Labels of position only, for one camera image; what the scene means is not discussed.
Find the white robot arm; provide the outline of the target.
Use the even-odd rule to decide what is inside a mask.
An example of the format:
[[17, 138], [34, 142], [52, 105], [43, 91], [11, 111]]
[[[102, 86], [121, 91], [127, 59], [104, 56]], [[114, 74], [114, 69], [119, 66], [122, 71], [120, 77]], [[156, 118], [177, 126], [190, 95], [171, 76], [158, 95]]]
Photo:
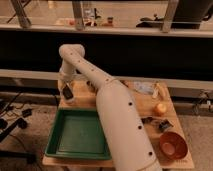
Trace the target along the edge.
[[78, 70], [97, 89], [96, 108], [116, 171], [162, 171], [129, 89], [87, 61], [82, 45], [61, 45], [59, 54], [61, 81], [71, 81]]

